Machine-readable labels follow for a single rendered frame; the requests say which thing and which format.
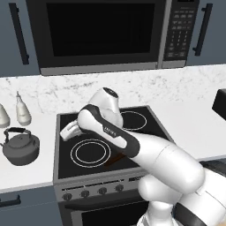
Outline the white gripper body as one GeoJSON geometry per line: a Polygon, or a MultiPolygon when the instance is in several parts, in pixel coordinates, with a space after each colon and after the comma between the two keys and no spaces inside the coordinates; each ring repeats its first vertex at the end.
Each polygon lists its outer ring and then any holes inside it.
{"type": "Polygon", "coordinates": [[[79,128],[78,122],[76,120],[70,122],[65,128],[60,132],[60,136],[63,141],[67,141],[73,137],[79,136],[82,131],[79,128]]]}

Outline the black glass stove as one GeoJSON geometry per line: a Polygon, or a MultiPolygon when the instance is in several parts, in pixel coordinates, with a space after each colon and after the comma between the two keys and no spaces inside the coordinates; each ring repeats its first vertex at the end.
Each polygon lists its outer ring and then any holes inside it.
{"type": "Polygon", "coordinates": [[[119,155],[106,141],[91,134],[63,141],[60,132],[77,117],[76,113],[56,116],[53,185],[57,204],[81,203],[91,199],[102,202],[108,197],[140,197],[138,182],[147,172],[138,164],[119,155]],[[117,185],[123,185],[124,189],[117,192],[117,185]],[[104,195],[98,193],[101,187],[107,188],[104,195]],[[86,198],[80,196],[84,190],[89,191],[86,198]],[[66,193],[72,195],[71,200],[63,199],[66,193]]]}

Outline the dark grey kettle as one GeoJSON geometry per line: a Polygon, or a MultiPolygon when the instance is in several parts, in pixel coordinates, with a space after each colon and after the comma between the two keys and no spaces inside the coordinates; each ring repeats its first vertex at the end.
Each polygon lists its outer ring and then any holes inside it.
{"type": "Polygon", "coordinates": [[[25,166],[37,159],[40,140],[26,128],[11,127],[4,131],[3,154],[15,166],[25,166]]]}

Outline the white bottle with narrow neck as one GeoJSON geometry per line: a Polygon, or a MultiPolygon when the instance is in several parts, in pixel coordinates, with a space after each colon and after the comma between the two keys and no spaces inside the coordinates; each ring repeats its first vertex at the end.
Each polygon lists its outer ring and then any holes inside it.
{"type": "Polygon", "coordinates": [[[16,104],[17,121],[22,126],[28,126],[32,122],[32,116],[27,106],[22,101],[20,94],[17,94],[16,98],[17,98],[17,104],[16,104]]]}

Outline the white rounded bottle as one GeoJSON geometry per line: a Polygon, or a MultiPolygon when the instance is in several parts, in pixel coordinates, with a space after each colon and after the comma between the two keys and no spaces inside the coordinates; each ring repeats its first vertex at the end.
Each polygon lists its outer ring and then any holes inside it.
{"type": "Polygon", "coordinates": [[[10,117],[8,116],[4,106],[0,103],[0,128],[8,127],[10,122],[10,117]]]}

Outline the blue-grey cupboard door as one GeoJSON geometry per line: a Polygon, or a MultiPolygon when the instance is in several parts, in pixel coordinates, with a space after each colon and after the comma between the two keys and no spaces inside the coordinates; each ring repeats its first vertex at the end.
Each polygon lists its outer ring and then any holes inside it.
{"type": "Polygon", "coordinates": [[[226,64],[226,0],[200,0],[186,65],[208,64],[226,64]],[[206,11],[209,11],[207,31],[200,55],[196,56],[206,11]]]}
{"type": "Polygon", "coordinates": [[[26,0],[0,0],[0,77],[38,75],[40,73],[26,0]],[[9,3],[19,8],[19,20],[24,35],[29,64],[23,65],[12,24],[9,3]]]}

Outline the blue-grey drawer front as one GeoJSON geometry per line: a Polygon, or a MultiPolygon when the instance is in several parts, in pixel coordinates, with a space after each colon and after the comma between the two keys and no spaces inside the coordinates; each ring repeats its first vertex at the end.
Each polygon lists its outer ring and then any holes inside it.
{"type": "Polygon", "coordinates": [[[63,226],[52,186],[0,193],[10,199],[17,195],[20,205],[0,208],[0,226],[63,226]]]}

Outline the black oven door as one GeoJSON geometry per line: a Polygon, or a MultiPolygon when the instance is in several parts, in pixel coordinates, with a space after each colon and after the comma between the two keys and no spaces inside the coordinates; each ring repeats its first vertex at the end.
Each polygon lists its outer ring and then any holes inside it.
{"type": "Polygon", "coordinates": [[[63,226],[136,226],[146,213],[147,201],[111,204],[90,210],[76,210],[74,206],[59,203],[63,226]]]}

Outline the black and silver microwave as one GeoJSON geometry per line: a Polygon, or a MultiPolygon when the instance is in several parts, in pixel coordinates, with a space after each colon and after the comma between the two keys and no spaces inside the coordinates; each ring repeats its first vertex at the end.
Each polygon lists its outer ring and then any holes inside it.
{"type": "Polygon", "coordinates": [[[185,66],[200,0],[26,0],[41,75],[185,66]]]}

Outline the black box appliance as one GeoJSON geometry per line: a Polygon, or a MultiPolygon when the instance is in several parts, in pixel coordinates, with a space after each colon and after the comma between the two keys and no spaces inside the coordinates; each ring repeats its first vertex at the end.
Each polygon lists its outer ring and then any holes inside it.
{"type": "Polygon", "coordinates": [[[212,110],[226,121],[226,88],[217,91],[212,110]]]}

